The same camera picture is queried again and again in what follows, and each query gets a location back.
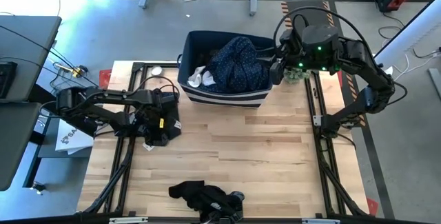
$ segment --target blue patterned cloth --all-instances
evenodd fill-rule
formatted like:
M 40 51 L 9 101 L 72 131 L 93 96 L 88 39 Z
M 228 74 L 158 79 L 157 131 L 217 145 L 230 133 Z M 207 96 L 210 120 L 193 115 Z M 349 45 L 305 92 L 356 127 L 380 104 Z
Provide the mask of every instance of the blue patterned cloth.
M 269 72 L 246 37 L 236 37 L 214 55 L 207 67 L 216 84 L 199 88 L 217 93 L 244 93 L 268 88 Z

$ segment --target striped basket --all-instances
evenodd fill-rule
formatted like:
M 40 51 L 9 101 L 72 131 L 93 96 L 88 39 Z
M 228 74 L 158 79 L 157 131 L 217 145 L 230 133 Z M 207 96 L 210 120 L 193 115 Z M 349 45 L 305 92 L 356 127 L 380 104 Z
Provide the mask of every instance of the striped basket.
M 235 37 L 247 37 L 258 49 L 272 47 L 272 39 L 247 34 L 216 31 L 192 31 L 188 34 L 181 61 L 178 61 L 178 82 L 191 101 L 247 108 L 258 108 L 263 103 L 272 88 L 271 83 L 264 90 L 239 94 L 207 92 L 187 84 L 188 77 L 194 73 L 196 67 L 200 66 L 198 65 L 200 54 L 209 54 L 212 50 L 220 50 Z

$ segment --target keyboard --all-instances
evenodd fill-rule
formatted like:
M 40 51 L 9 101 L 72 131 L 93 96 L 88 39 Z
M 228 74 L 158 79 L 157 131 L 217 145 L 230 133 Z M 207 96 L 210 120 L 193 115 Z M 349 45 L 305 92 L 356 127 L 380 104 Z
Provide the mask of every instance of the keyboard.
M 0 99 L 6 98 L 15 78 L 17 63 L 0 62 Z

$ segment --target wooden table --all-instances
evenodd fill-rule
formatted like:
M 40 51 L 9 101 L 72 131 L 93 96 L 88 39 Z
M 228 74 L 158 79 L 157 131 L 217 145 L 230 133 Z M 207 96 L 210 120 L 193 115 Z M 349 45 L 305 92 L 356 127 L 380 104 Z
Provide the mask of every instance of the wooden table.
M 127 89 L 132 63 L 115 61 L 109 88 Z M 165 69 L 164 76 L 176 82 L 177 70 Z M 320 76 L 327 110 L 334 113 L 344 106 L 338 77 L 327 73 Z M 153 79 L 146 88 L 153 90 L 163 84 L 165 80 Z M 325 213 L 303 82 L 283 82 L 273 87 L 257 110 L 192 103 L 179 89 L 183 133 L 167 147 L 156 147 L 151 152 L 142 146 L 142 138 L 136 140 L 125 213 L 134 210 L 137 216 L 198 217 L 183 199 L 168 195 L 168 187 L 188 180 L 205 180 L 227 193 L 243 192 L 244 215 L 248 218 L 314 217 L 315 213 Z M 119 105 L 104 107 L 123 110 Z M 350 133 L 341 132 L 350 137 Z M 112 134 L 96 138 L 78 210 L 87 208 L 108 182 L 116 140 Z M 334 139 L 334 148 L 342 184 L 367 212 L 353 145 Z M 113 207 L 118 195 L 119 186 Z

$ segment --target gray floor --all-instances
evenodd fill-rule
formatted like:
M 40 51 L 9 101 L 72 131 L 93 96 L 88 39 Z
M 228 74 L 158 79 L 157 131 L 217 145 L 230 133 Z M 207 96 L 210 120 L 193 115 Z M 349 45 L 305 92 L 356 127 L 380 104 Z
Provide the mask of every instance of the gray floor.
M 280 1 L 259 1 L 258 13 L 250 17 L 248 1 L 177 0 L 150 1 L 149 8 L 137 7 L 136 0 L 61 0 L 63 24 L 56 48 L 75 64 L 86 65 L 90 78 L 98 81 L 99 70 L 110 69 L 115 60 L 174 61 L 181 53 L 190 30 L 225 30 L 269 37 L 281 18 Z M 383 39 L 377 29 L 397 25 L 383 17 L 373 3 L 336 3 L 337 11 L 363 33 L 373 52 Z M 393 16 L 408 22 L 424 3 L 405 3 Z M 54 15 L 58 0 L 14 0 L 0 3 L 0 12 Z M 344 34 L 355 33 L 343 26 Z M 441 45 L 437 32 L 416 48 L 420 54 Z M 411 66 L 422 63 L 409 57 Z M 403 68 L 404 58 L 397 66 Z M 396 218 L 441 222 L 440 160 L 437 120 L 441 101 L 427 74 L 427 68 L 441 69 L 439 59 L 400 78 L 409 89 L 408 97 L 384 112 L 368 116 L 373 139 L 384 172 Z M 39 84 L 49 88 L 54 75 L 42 73 Z M 362 80 L 359 86 L 364 87 Z M 354 130 L 358 160 L 367 196 L 378 200 L 367 151 L 360 130 Z M 21 188 L 34 146 L 29 145 L 12 187 L 0 193 L 0 220 L 71 214 L 76 209 L 87 160 L 46 159 L 37 180 L 48 184 L 43 196 Z

